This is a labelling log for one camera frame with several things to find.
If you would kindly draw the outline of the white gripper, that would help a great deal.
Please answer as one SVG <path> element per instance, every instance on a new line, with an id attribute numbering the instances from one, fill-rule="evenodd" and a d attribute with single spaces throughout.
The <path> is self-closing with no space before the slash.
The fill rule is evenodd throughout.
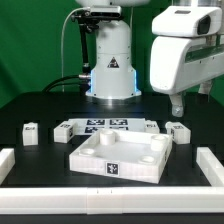
<path id="1" fill-rule="evenodd" d="M 185 60 L 192 47 L 203 46 L 205 43 L 205 38 L 163 36 L 157 37 L 153 42 L 150 84 L 154 91 L 170 95 L 172 115 L 175 117 L 184 115 L 184 99 L 179 92 L 200 84 L 198 93 L 209 95 L 213 86 L 211 79 L 224 74 L 224 49 L 222 47 L 208 56 L 194 58 L 190 61 Z"/>

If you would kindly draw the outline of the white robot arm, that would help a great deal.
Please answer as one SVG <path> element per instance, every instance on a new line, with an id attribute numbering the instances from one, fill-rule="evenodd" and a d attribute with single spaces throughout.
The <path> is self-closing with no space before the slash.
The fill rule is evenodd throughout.
<path id="1" fill-rule="evenodd" d="M 96 65 L 86 95 L 106 102 L 141 95 L 131 65 L 131 28 L 122 8 L 150 0 L 75 0 L 81 12 L 75 17 L 82 33 L 96 33 Z M 150 84 L 167 94 L 172 114 L 184 114 L 183 93 L 194 86 L 209 94 L 213 79 L 224 74 L 224 0 L 180 0 L 152 21 L 156 35 L 151 48 Z"/>

